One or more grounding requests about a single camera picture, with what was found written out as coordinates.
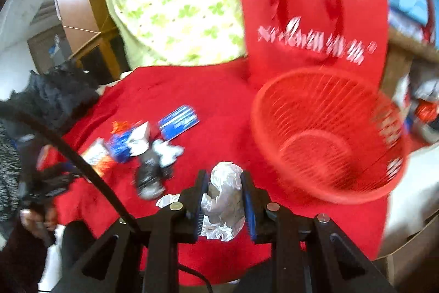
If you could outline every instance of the black fabric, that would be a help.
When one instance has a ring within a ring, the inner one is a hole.
[[[85,70],[90,71],[100,85],[105,85],[114,81],[107,63],[105,62],[99,46],[88,52],[88,54],[81,57],[81,63]]]
[[[43,75],[31,71],[25,90],[12,92],[8,103],[62,136],[99,100],[95,91],[97,87],[98,84],[89,74],[66,62]],[[0,153],[0,222],[15,216],[18,198],[16,191],[11,188],[15,186],[20,170],[24,180],[31,179],[29,175],[36,168],[40,150],[47,144],[42,136],[25,124],[6,120],[1,123],[15,143],[21,164],[17,162],[17,151],[9,154],[12,151],[10,147],[0,147],[3,153],[9,151],[7,154]],[[5,189],[6,178],[10,182],[8,189]],[[0,232],[10,232],[10,225],[0,225]]]
[[[72,221],[64,229],[61,245],[62,274],[66,275],[96,239],[83,221]]]
[[[15,227],[0,252],[0,292],[37,293],[47,249],[16,220]]]
[[[8,103],[64,135],[97,102],[96,88],[97,83],[90,76],[65,63],[43,75],[30,71],[26,89],[21,93],[13,92]],[[32,133],[21,123],[3,122],[14,140]]]
[[[17,210],[20,173],[17,150],[0,123],[0,222],[12,218]]]
[[[110,40],[110,46],[116,56],[117,63],[120,67],[120,72],[130,71],[130,65],[126,60],[125,47],[123,45],[123,39],[120,35],[115,36]]]
[[[271,289],[271,266],[272,262],[261,262],[251,267],[240,279],[233,293],[270,293]]]
[[[429,126],[432,127],[435,131],[439,131],[439,116],[437,116],[433,122],[430,122]]]

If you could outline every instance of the red bag handle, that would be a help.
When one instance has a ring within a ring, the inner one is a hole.
[[[342,33],[343,17],[342,17],[342,1],[341,0],[324,0],[326,10],[328,11],[329,19],[335,19],[334,33]],[[276,26],[286,31],[291,31],[288,27],[293,27],[294,24],[289,23],[286,0],[269,0],[269,7],[271,12],[271,19]],[[306,55],[318,62],[325,61],[329,55],[326,52],[306,51]]]

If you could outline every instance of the plastic wrapper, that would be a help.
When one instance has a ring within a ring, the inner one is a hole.
[[[162,168],[175,163],[177,157],[184,152],[183,147],[170,145],[168,140],[163,142],[161,139],[157,139],[152,143],[152,149],[160,156],[160,166]]]
[[[102,138],[96,139],[93,144],[81,155],[92,166],[100,177],[111,171],[117,162],[110,156]]]
[[[173,176],[172,173],[173,173],[172,166],[166,166],[162,168],[162,178],[164,180],[171,179]]]
[[[134,128],[128,137],[127,146],[130,148],[130,155],[137,157],[146,152],[149,148],[149,125],[148,122]]]
[[[404,14],[394,10],[389,9],[388,14],[389,24],[398,30],[400,33],[417,40],[418,42],[422,42],[424,39],[424,32],[422,31],[422,26],[405,16]]]
[[[438,106],[436,103],[422,100],[420,98],[414,113],[423,123],[428,123],[434,121],[438,116],[437,109]]]
[[[212,170],[208,193],[201,199],[201,209],[205,214],[201,236],[208,240],[230,241],[244,226],[241,173],[242,169],[231,161],[218,163]],[[165,195],[156,206],[165,207],[178,201],[179,197],[179,194]]]
[[[137,195],[145,200],[155,199],[165,191],[160,157],[149,149],[140,156],[140,160],[142,164],[136,171]]]
[[[115,121],[113,122],[113,130],[111,134],[123,134],[131,129],[130,124],[127,121]]]
[[[439,101],[439,66],[422,59],[414,59],[410,69],[412,98]]]
[[[405,75],[398,80],[396,84],[395,93],[393,94],[392,101],[401,110],[401,120],[404,121],[410,110],[410,77]]]
[[[133,130],[130,129],[123,133],[115,133],[106,143],[106,147],[111,157],[118,163],[126,163],[131,158],[131,149],[128,146],[128,138]]]

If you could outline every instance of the red cloth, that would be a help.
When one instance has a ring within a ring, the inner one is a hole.
[[[200,123],[175,138],[183,146],[174,177],[165,182],[166,194],[177,194],[192,186],[199,169],[208,171],[219,161],[233,161],[249,170],[256,186],[267,189],[271,198],[300,215],[329,214],[371,259],[375,258],[384,229],[387,199],[364,205],[335,205],[309,199],[298,193],[288,197],[279,189],[275,172],[260,155],[250,131],[249,115],[256,91],[247,84],[246,62],[186,68],[158,66],[138,68],[115,87],[106,89],[100,101],[64,136],[82,152],[97,138],[108,139],[114,121],[158,120],[182,104],[196,110]],[[52,152],[54,163],[58,158]],[[139,162],[133,159],[117,165],[103,179],[135,217],[157,212],[155,200],[137,197],[133,185]],[[106,199],[83,179],[56,200],[62,224],[84,220],[95,235],[101,235],[117,218]],[[250,266],[269,257],[269,245],[253,245],[244,228],[231,242],[199,238],[195,245],[179,246],[180,263],[204,274],[212,283],[224,283],[242,276]],[[201,284],[181,273],[184,285]]]

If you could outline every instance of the white cloth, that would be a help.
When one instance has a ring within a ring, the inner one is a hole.
[[[61,245],[65,226],[58,225],[55,230],[56,243],[47,249],[46,264],[38,289],[51,291],[61,279]]]
[[[144,124],[133,129],[126,144],[130,149],[131,157],[137,157],[138,155],[146,152],[149,148],[148,122],[145,122]]]
[[[161,139],[156,139],[152,142],[152,150],[160,156],[160,166],[165,168],[177,160],[177,157],[183,154],[184,148],[178,145],[170,145],[169,141],[163,142]]]
[[[241,173],[242,169],[231,161],[218,163],[212,170],[209,191],[201,199],[201,209],[205,214],[201,236],[208,240],[230,241],[244,226]],[[156,206],[165,207],[178,201],[179,197],[179,194],[165,195]]]
[[[419,232],[424,221],[439,210],[439,144],[409,156],[407,171],[390,193],[387,222],[379,256],[393,252],[407,237]]]

